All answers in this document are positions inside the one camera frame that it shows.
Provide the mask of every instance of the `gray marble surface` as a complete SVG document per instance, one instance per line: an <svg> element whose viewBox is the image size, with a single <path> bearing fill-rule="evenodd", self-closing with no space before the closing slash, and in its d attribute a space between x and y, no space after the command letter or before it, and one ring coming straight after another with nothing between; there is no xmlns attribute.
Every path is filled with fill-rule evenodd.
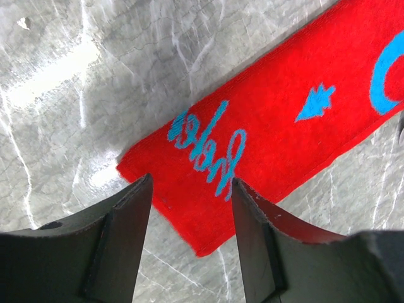
<svg viewBox="0 0 404 303"><path fill-rule="evenodd" d="M125 149L334 2L0 1L0 230L39 227L123 188ZM343 234L404 228L397 122L280 205ZM196 259L152 210L134 301L243 302L235 238Z"/></svg>

